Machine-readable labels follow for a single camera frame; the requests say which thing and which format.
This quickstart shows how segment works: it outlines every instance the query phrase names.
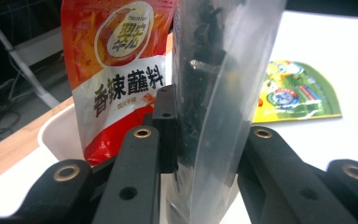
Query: white tabletop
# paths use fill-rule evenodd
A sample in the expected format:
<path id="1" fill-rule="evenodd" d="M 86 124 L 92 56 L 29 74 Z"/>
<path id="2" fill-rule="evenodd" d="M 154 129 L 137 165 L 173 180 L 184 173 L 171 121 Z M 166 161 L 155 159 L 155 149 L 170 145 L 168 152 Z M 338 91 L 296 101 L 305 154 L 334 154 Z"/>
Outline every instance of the white tabletop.
<path id="1" fill-rule="evenodd" d="M 284 12 L 271 60 L 307 63 L 336 90 L 341 119 L 314 119 L 268 126 L 293 150 L 320 169 L 336 159 L 358 161 L 358 18 Z M 0 216 L 15 212 L 43 172 L 54 161 L 38 148 L 0 176 Z M 250 223 L 241 197 L 222 223 Z"/>

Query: clear plastic bag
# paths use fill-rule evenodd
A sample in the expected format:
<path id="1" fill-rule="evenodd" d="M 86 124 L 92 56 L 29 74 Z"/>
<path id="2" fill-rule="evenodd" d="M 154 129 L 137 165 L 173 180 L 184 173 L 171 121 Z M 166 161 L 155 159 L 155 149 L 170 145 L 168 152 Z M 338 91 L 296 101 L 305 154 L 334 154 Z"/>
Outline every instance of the clear plastic bag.
<path id="1" fill-rule="evenodd" d="M 169 223 L 219 223 L 238 194 L 235 174 L 284 6 L 285 0 L 177 2 L 178 169 L 168 183 Z"/>

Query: black mechanical arm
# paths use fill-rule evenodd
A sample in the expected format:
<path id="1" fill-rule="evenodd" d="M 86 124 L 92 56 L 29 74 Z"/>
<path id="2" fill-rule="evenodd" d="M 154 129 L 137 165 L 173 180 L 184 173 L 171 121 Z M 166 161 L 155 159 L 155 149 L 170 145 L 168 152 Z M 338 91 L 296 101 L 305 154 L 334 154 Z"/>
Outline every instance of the black mechanical arm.
<path id="1" fill-rule="evenodd" d="M 158 91 L 153 115 L 128 131 L 117 157 L 49 167 L 0 223 L 158 224 L 160 174 L 176 169 L 173 99 L 174 86 Z M 250 131 L 238 184 L 252 223 L 358 223 L 358 162 L 321 171 L 265 127 Z"/>

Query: white container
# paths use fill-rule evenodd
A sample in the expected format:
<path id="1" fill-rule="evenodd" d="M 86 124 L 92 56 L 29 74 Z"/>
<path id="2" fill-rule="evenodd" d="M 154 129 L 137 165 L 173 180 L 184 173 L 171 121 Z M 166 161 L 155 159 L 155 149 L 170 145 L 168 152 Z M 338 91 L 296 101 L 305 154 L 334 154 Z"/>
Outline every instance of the white container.
<path id="1" fill-rule="evenodd" d="M 40 129 L 37 142 L 57 161 L 84 160 L 77 130 L 75 105 L 69 105 L 50 118 Z"/>

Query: red snack bag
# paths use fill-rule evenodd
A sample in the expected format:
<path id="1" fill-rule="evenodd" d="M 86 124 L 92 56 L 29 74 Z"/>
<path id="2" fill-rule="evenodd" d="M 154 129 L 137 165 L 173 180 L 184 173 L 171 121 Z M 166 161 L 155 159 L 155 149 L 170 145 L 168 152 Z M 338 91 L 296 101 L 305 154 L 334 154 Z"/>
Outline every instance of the red snack bag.
<path id="1" fill-rule="evenodd" d="M 174 0 L 63 0 L 62 40 L 86 161 L 118 154 L 165 83 Z"/>

